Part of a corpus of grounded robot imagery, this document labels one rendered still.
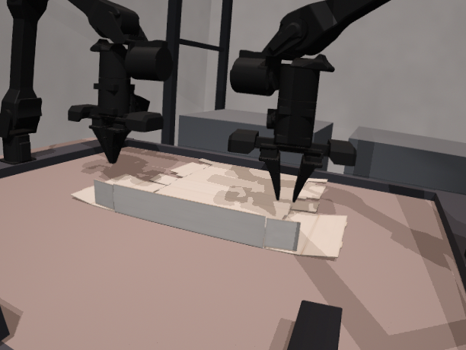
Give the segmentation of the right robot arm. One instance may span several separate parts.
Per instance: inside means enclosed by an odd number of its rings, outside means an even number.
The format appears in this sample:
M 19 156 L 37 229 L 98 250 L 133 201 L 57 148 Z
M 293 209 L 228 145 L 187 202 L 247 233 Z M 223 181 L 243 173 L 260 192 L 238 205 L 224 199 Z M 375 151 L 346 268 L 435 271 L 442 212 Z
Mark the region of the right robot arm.
M 262 52 L 239 51 L 230 71 L 232 89 L 263 96 L 279 90 L 278 98 L 317 102 L 320 71 L 334 72 L 335 68 L 325 55 L 306 59 L 301 58 L 303 54 L 320 53 L 352 22 L 389 1 L 324 0 L 288 13 Z

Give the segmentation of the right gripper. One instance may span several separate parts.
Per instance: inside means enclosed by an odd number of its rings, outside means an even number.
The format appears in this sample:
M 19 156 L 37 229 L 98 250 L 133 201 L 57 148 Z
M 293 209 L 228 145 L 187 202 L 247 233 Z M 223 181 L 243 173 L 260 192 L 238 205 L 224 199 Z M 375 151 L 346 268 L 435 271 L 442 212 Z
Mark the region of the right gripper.
M 337 165 L 353 167 L 356 164 L 356 149 L 350 142 L 334 139 L 328 139 L 327 144 L 312 142 L 316 106 L 317 102 L 278 98 L 274 138 L 260 137 L 259 131 L 246 129 L 237 129 L 229 136 L 229 152 L 249 154 L 254 148 L 260 149 L 259 161 L 266 163 L 278 201 L 280 195 L 280 151 L 304 154 L 292 202 L 296 201 L 314 169 L 323 167 L 322 159 L 324 156 L 329 157 L 330 155 L 331 161 Z

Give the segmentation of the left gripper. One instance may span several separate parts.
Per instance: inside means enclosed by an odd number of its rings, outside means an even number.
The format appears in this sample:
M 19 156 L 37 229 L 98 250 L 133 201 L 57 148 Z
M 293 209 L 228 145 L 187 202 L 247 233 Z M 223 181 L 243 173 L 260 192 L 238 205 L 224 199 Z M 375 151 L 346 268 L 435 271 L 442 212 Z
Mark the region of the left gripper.
M 135 85 L 130 82 L 131 79 L 125 78 L 99 78 L 98 83 L 94 83 L 94 89 L 98 89 L 99 107 L 83 104 L 71 106 L 68 110 L 69 121 L 92 119 L 89 129 L 93 130 L 110 164 L 117 162 L 123 143 L 131 133 L 129 130 L 150 132 L 164 126 L 160 113 L 129 112 L 130 90 L 135 90 Z M 81 117 L 82 112 L 85 113 Z

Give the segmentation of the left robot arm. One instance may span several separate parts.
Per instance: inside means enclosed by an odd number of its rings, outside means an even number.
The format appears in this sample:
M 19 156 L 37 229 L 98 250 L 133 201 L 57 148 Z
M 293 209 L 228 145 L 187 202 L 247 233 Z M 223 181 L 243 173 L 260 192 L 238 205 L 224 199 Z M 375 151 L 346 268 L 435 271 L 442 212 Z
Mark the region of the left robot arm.
M 6 164 L 36 160 L 31 157 L 28 134 L 37 132 L 42 116 L 42 99 L 33 90 L 34 60 L 37 23 L 48 1 L 7 0 L 13 17 L 10 87 L 2 99 L 0 112 L 0 137 L 4 146 L 4 158 L 0 161 Z M 169 79 L 173 61 L 168 42 L 148 41 L 137 13 L 108 0 L 68 1 L 85 13 L 99 36 L 114 42 L 99 39 L 90 48 L 92 52 L 100 52 L 99 78 Z M 149 104 L 149 100 L 130 90 L 130 113 L 148 111 Z

